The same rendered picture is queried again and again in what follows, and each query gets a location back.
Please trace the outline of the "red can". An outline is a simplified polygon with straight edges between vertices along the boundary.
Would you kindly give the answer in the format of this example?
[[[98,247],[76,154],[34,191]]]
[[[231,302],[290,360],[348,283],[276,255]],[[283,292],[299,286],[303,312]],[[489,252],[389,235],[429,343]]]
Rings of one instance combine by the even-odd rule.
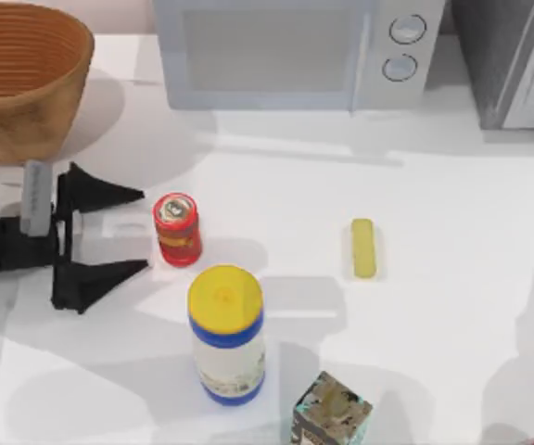
[[[170,192],[156,202],[152,214],[164,260],[175,267],[195,263],[202,253],[195,200],[184,193]]]

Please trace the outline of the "brown woven basket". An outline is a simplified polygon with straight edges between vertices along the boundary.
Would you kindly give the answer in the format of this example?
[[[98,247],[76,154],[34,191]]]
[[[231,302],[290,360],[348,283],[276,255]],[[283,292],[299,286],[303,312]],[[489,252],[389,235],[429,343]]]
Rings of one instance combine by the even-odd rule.
[[[59,152],[94,51],[93,33],[71,14],[0,1],[0,165]]]

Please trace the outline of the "white bottle with yellow lid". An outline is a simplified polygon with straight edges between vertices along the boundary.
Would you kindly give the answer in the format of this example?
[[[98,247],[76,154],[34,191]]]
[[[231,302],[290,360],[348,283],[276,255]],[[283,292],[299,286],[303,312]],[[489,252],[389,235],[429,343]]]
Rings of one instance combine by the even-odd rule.
[[[197,374],[209,396],[226,406],[254,399],[266,374],[259,280],[235,265],[211,266],[188,289],[187,316]]]

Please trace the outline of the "microwave oven door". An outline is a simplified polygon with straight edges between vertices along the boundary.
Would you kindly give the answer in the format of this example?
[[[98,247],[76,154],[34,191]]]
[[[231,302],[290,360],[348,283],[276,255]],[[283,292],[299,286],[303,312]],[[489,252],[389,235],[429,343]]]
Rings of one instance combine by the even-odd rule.
[[[366,0],[152,0],[169,104],[353,107]]]

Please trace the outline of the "flat yellow bar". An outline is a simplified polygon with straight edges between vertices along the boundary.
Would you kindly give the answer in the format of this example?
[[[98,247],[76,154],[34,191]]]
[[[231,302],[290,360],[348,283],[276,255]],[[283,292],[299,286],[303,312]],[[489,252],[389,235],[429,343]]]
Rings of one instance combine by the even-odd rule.
[[[350,225],[353,273],[361,279],[375,277],[375,226],[369,219],[354,219]]]

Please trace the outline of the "teal patterned carton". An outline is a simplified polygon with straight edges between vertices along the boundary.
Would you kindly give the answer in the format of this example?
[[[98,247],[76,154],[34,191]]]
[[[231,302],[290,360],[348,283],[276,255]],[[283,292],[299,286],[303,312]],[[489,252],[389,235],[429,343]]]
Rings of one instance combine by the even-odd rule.
[[[363,445],[373,405],[326,371],[293,410],[290,445]]]

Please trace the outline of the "round microwave knob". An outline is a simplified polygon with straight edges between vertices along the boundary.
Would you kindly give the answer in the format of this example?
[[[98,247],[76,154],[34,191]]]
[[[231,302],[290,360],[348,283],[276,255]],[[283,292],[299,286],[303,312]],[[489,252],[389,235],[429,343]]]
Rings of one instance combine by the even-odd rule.
[[[417,70],[417,60],[408,54],[390,57],[382,66],[383,75],[393,83],[403,83],[410,80]]]
[[[389,26],[389,36],[398,45],[412,45],[426,33],[426,21],[417,14],[394,19]]]

